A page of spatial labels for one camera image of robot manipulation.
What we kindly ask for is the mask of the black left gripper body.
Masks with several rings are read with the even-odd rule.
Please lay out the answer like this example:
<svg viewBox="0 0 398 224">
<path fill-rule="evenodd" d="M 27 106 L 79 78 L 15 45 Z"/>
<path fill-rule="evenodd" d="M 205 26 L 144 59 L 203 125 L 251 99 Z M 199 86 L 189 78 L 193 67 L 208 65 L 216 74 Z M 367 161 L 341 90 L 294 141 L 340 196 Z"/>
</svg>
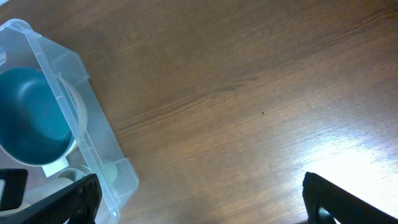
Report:
<svg viewBox="0 0 398 224">
<path fill-rule="evenodd" d="M 27 182 L 26 169 L 1 169 L 1 211 L 17 209 L 21 206 Z"/>
</svg>

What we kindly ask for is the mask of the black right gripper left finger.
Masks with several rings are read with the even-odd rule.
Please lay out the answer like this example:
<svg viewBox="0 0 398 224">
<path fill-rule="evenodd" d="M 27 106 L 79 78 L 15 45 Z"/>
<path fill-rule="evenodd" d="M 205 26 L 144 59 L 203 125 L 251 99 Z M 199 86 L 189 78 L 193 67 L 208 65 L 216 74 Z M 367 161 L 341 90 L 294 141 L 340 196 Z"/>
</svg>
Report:
<svg viewBox="0 0 398 224">
<path fill-rule="evenodd" d="M 98 177 L 90 174 L 20 212 L 1 218 L 1 224 L 94 224 L 101 199 Z"/>
</svg>

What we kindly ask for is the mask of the green plastic cup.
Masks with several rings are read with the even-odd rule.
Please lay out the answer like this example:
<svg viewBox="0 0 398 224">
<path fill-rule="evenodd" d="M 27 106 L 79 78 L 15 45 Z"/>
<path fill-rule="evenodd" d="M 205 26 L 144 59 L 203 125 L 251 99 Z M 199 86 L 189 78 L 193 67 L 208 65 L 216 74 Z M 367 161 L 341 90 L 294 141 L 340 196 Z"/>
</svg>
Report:
<svg viewBox="0 0 398 224">
<path fill-rule="evenodd" d="M 118 168 L 111 160 L 104 159 L 103 165 L 100 165 L 99 169 L 107 186 L 112 185 L 118 178 Z"/>
</svg>

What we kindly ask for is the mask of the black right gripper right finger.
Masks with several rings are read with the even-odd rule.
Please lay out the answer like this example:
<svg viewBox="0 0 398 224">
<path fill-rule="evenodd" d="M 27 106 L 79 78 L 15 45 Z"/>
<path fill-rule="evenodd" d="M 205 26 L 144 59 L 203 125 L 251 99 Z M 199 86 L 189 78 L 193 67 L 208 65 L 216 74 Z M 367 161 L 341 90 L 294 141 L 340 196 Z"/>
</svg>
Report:
<svg viewBox="0 0 398 224">
<path fill-rule="evenodd" d="M 307 172 L 302 186 L 309 223 L 397 223 L 397 218 L 316 173 Z"/>
</svg>

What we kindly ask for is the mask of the grey plastic cup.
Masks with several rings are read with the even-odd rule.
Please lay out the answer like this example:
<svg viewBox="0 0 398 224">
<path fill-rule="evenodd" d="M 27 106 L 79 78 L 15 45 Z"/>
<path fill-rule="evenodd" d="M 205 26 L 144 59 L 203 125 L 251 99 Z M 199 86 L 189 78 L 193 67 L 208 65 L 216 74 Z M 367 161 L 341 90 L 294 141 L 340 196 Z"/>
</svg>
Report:
<svg viewBox="0 0 398 224">
<path fill-rule="evenodd" d="M 66 168 L 58 174 L 55 180 L 58 184 L 70 185 L 90 174 L 91 172 L 87 169 Z"/>
</svg>

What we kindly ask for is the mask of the dark blue bowl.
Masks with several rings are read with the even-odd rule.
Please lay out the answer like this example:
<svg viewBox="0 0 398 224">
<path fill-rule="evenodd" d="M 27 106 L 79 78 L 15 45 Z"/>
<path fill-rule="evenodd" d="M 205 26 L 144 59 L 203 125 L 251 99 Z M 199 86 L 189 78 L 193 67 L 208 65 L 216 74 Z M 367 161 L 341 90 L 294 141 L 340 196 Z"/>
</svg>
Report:
<svg viewBox="0 0 398 224">
<path fill-rule="evenodd" d="M 28 67 L 1 74 L 1 147 L 15 160 L 42 166 L 75 140 L 45 75 Z"/>
</svg>

